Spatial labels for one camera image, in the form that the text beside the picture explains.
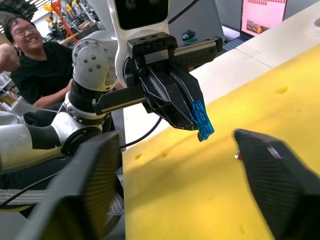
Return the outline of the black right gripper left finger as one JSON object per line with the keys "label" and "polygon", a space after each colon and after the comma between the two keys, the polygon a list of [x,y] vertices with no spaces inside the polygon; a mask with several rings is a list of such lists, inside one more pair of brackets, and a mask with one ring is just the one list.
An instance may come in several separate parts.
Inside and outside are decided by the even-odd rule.
{"label": "black right gripper left finger", "polygon": [[71,162],[48,186],[17,235],[18,240],[103,240],[122,159],[119,134],[95,136],[82,143]]}

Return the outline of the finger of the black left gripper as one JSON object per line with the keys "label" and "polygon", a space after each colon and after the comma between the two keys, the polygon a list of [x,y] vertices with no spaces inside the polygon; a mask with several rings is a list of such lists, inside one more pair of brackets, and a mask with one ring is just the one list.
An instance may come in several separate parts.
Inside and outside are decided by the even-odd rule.
{"label": "finger of the black left gripper", "polygon": [[204,104],[204,97],[198,80],[179,66],[171,64],[170,67],[169,77],[178,86],[188,107],[192,108],[192,103],[196,101]]}
{"label": "finger of the black left gripper", "polygon": [[141,70],[139,78],[153,113],[163,118],[175,129],[186,131],[198,129],[186,98],[165,72],[147,66]]}

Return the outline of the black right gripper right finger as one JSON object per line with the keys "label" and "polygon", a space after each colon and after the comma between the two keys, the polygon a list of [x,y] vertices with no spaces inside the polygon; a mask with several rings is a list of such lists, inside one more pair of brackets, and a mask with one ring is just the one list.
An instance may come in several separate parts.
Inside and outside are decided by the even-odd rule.
{"label": "black right gripper right finger", "polygon": [[276,240],[320,238],[320,179],[280,139],[235,129],[252,195]]}

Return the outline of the man's clenched bare hand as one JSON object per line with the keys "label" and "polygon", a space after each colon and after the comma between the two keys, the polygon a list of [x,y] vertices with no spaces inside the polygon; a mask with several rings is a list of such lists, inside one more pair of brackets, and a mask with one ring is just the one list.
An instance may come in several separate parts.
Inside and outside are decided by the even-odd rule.
{"label": "man's clenched bare hand", "polygon": [[20,67],[17,50],[10,44],[0,45],[0,72],[13,72]]}

